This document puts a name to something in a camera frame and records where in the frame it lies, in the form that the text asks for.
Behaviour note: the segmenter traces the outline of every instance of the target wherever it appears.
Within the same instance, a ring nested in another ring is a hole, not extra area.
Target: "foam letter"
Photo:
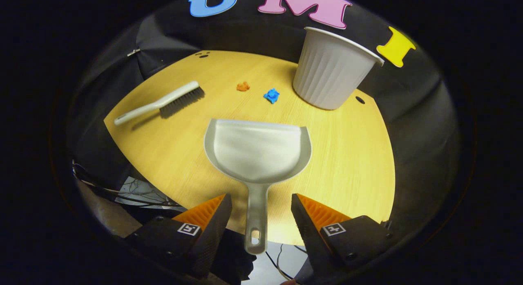
[[[407,55],[410,49],[416,50],[416,47],[401,32],[391,26],[389,26],[389,29],[392,31],[392,37],[389,42],[385,46],[377,46],[376,50],[392,64],[397,67],[403,67],[403,57]]]
[[[339,29],[345,29],[347,25],[343,22],[343,15],[346,6],[352,6],[347,0],[285,0],[294,15],[302,15],[312,6],[316,5],[315,12],[308,16],[322,24]],[[284,13],[282,0],[265,0],[265,4],[258,7],[258,11],[263,13]]]
[[[217,15],[232,8],[237,0],[224,0],[220,5],[207,7],[207,0],[189,0],[189,11],[194,17],[207,17]]]

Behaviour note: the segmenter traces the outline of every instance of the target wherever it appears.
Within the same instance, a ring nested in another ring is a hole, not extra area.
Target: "blue toy piece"
[[[271,104],[274,104],[278,100],[278,96],[280,96],[280,93],[276,91],[276,89],[272,88],[267,94],[263,95],[263,97],[271,102]]]

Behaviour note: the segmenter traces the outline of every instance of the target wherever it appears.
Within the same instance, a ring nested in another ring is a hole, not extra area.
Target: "dustpan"
[[[267,248],[267,193],[276,183],[300,173],[308,164],[311,139],[306,127],[211,119],[204,138],[209,161],[249,190],[245,250]]]

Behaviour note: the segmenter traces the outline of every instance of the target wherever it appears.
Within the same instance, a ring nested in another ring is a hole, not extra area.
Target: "brush handle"
[[[270,184],[246,183],[249,189],[247,221],[245,224],[245,251],[252,255],[267,250],[267,193]],[[259,242],[253,244],[253,231],[259,231]]]
[[[147,112],[155,110],[155,109],[160,109],[160,108],[166,106],[167,104],[171,103],[172,101],[175,101],[176,99],[180,98],[181,96],[189,93],[190,91],[192,91],[198,87],[200,87],[200,84],[198,84],[198,82],[196,82],[196,81],[189,82],[189,83],[179,87],[178,89],[172,91],[171,93],[161,97],[160,99],[158,99],[157,101],[155,101],[151,104],[144,105],[133,111],[130,111],[123,115],[118,116],[114,120],[114,124],[116,126],[119,126],[122,123],[125,123],[126,121],[129,121],[131,119],[134,119],[135,117],[140,116],[144,113],[147,113]]]
[[[152,111],[152,110],[155,110],[155,109],[158,109],[160,108],[160,106],[157,106],[156,102],[154,103],[151,103],[151,104],[147,104],[147,105],[144,105],[140,108],[136,108],[135,110],[133,111],[129,111],[123,115],[120,115],[118,116],[115,120],[114,120],[114,124],[116,126],[119,126],[121,125],[122,123],[125,123],[126,121],[129,121],[131,119],[134,119],[135,117],[137,116],[140,116],[144,113],[147,113],[149,111]]]

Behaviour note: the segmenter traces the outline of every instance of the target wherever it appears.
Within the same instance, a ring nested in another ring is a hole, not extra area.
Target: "metal clip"
[[[129,54],[127,54],[127,57],[136,54],[136,52],[140,52],[140,48],[138,48],[138,49],[134,49],[132,52],[130,52]]]

